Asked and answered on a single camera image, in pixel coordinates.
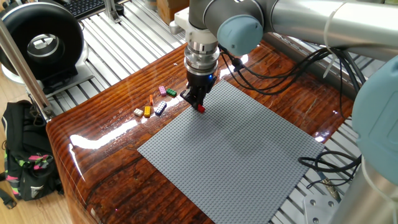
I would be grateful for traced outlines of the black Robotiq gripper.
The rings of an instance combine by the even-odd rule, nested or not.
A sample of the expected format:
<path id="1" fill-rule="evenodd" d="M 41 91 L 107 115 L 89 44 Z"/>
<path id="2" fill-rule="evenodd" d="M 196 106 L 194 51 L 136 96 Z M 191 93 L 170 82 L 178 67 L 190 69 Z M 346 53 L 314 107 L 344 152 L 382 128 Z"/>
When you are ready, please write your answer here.
<path id="1" fill-rule="evenodd" d="M 191 89 L 188 88 L 180 93 L 180 96 L 188 102 L 194 109 L 198 108 L 198 105 L 203 106 L 203 101 L 207 93 L 209 93 L 217 80 L 217 76 L 214 74 L 201 74 L 197 75 L 191 72 L 187 72 L 188 87 L 200 88 L 198 91 L 198 101 L 196 96 L 192 93 Z"/>

